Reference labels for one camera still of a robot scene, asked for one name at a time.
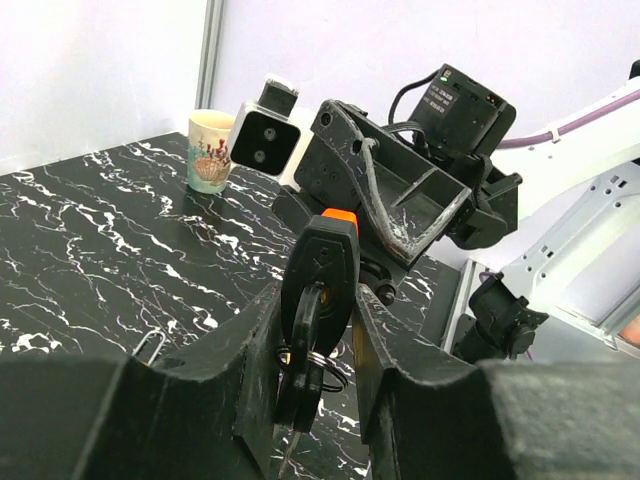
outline camera lens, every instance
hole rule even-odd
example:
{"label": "camera lens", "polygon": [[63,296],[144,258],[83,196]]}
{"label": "camera lens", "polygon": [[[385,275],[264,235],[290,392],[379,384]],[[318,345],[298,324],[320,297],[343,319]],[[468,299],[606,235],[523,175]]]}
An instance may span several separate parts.
{"label": "camera lens", "polygon": [[275,128],[267,128],[264,131],[264,138],[266,138],[269,142],[276,139],[276,129]]}
{"label": "camera lens", "polygon": [[258,163],[264,162],[266,158],[267,158],[267,155],[262,150],[258,150],[256,153],[253,154],[253,159]]}

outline screw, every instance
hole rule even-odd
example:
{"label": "screw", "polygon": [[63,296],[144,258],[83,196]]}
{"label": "screw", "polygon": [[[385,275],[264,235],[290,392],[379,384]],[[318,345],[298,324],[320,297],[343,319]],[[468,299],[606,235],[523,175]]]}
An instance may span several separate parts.
{"label": "screw", "polygon": [[267,158],[267,155],[262,150],[258,150],[256,153],[253,154],[253,159],[258,163],[264,162],[266,158]]}
{"label": "screw", "polygon": [[391,305],[396,299],[396,292],[391,285],[382,285],[378,288],[376,295],[384,306]]}
{"label": "screw", "polygon": [[272,142],[273,140],[276,139],[276,129],[275,128],[267,128],[264,131],[264,138],[267,139],[267,141]]}

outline paper clip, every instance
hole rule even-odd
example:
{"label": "paper clip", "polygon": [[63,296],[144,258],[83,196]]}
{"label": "paper clip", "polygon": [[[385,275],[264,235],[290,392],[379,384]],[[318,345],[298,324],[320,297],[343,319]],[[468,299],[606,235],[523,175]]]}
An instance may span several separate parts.
{"label": "paper clip", "polygon": [[137,358],[138,355],[140,355],[140,352],[142,351],[144,346],[149,341],[149,339],[151,339],[151,337],[154,337],[156,335],[160,337],[160,343],[158,343],[158,346],[156,347],[156,349],[151,354],[151,358],[149,358],[149,361],[148,362],[143,362],[147,366],[150,366],[156,360],[156,358],[158,358],[158,355],[160,355],[160,350],[162,350],[162,347],[167,342],[167,336],[165,335],[165,333],[162,330],[156,329],[156,330],[151,330],[151,331],[147,332],[147,334],[144,337],[142,337],[142,340],[140,340],[140,343],[138,344],[138,346],[131,353],[131,355],[134,358]]}

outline white wall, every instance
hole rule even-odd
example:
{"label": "white wall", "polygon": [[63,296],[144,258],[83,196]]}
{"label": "white wall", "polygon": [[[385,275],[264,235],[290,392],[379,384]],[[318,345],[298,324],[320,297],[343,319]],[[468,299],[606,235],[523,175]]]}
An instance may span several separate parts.
{"label": "white wall", "polygon": [[[386,123],[398,89],[447,62],[516,106],[509,136],[520,136],[622,86],[640,58],[639,25],[638,0],[230,0],[214,106],[235,113],[273,72],[301,89],[302,106],[337,98]],[[398,120],[421,94],[406,95]],[[499,246],[474,255],[500,268],[580,193],[556,199]],[[458,267],[469,252],[445,240],[430,254]]]}
{"label": "white wall", "polygon": [[0,0],[0,174],[181,128],[206,0]]}

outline black servo motor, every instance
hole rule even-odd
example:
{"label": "black servo motor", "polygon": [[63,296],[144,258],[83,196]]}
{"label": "black servo motor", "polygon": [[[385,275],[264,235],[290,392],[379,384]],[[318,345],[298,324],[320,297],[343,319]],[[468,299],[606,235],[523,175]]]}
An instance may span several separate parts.
{"label": "black servo motor", "polygon": [[432,153],[459,157],[491,155],[515,118],[515,108],[502,97],[445,64],[410,120],[424,130]]}

